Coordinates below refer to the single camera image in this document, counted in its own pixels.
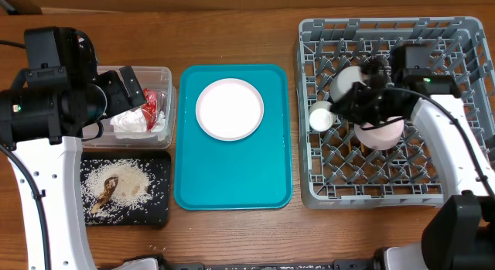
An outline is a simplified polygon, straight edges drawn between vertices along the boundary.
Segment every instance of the black cutting board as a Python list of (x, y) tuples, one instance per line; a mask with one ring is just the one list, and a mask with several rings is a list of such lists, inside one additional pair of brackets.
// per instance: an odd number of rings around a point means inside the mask
[[(82, 193), (84, 206), (84, 221), (87, 226), (101, 225), (158, 225), (164, 226), (169, 216), (170, 192), (170, 155), (165, 151), (127, 151), (127, 152), (84, 152), (80, 163), (80, 181), (87, 179), (87, 175), (99, 166), (118, 162), (122, 159), (134, 159), (138, 165), (146, 168), (154, 178), (150, 179), (149, 187), (153, 187), (153, 198), (142, 206), (144, 210), (132, 210), (123, 207), (114, 212), (114, 217), (96, 217), (89, 213), (94, 203), (94, 197)], [(110, 199), (101, 209), (113, 204)]]

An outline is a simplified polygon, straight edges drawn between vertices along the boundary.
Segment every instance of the white tissue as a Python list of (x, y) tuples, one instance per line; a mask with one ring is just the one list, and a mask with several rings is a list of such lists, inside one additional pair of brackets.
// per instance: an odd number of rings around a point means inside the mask
[(115, 133), (144, 133), (116, 135), (116, 137), (119, 139), (143, 139), (151, 138), (157, 135), (160, 142), (166, 137), (166, 133), (162, 132), (165, 127), (165, 114), (163, 113), (163, 111), (160, 111), (158, 120), (151, 130), (151, 132), (155, 134), (146, 132), (146, 118), (143, 115), (141, 108), (138, 108), (135, 111), (126, 111), (122, 112), (121, 114), (115, 115), (113, 118), (111, 118), (110, 124), (114, 126)]

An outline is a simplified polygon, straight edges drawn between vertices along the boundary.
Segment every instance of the wooden table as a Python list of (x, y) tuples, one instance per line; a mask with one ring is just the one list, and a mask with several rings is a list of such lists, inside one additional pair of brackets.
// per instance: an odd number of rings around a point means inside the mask
[[(189, 212), (171, 197), (165, 228), (90, 227), (98, 265), (164, 251), (171, 262), (205, 264), (332, 261), (369, 258), (382, 246), (418, 241), (437, 212), (431, 207), (374, 210), (310, 210), (299, 185), (298, 121), (293, 47), (307, 18), (476, 16), (495, 46), (492, 5), (287, 9), (238, 12), (35, 15), (0, 18), (0, 39), (22, 42), (23, 30), (70, 26), (94, 43), (102, 65), (165, 66), (179, 89), (181, 73), (196, 64), (275, 63), (288, 76), (294, 197), (280, 210)], [(7, 88), (26, 67), (22, 50), (0, 46), (0, 85)], [(175, 142), (168, 148), (174, 159)], [(0, 268), (27, 269), (19, 192), (11, 166), (0, 159)]]

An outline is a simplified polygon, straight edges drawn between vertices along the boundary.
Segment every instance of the red packaging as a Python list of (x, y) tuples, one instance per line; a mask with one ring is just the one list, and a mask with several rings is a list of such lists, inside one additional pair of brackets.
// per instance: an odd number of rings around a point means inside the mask
[(149, 90), (148, 88), (145, 88), (143, 90), (143, 93), (145, 94), (147, 103), (141, 106), (141, 111), (146, 119), (146, 123), (147, 123), (146, 131), (150, 132), (152, 128), (155, 126), (159, 114), (158, 111), (159, 95), (158, 92)]

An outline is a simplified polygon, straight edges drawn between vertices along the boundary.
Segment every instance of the plastic grid rack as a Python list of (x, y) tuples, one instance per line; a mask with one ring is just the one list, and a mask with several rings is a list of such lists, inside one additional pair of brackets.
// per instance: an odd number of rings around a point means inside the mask
[(455, 78), (469, 126), (489, 154), (484, 140), (495, 134), (489, 102), (495, 74), (478, 19), (306, 19), (299, 24), (295, 55), (302, 202), (307, 207), (443, 205), (428, 148), (411, 122), (405, 122), (399, 143), (387, 151), (362, 147), (353, 124), (344, 118), (327, 132), (309, 127), (309, 108), (328, 99), (329, 85), (343, 68), (371, 56), (387, 60), (390, 51), (404, 43), (427, 45), (430, 68)]

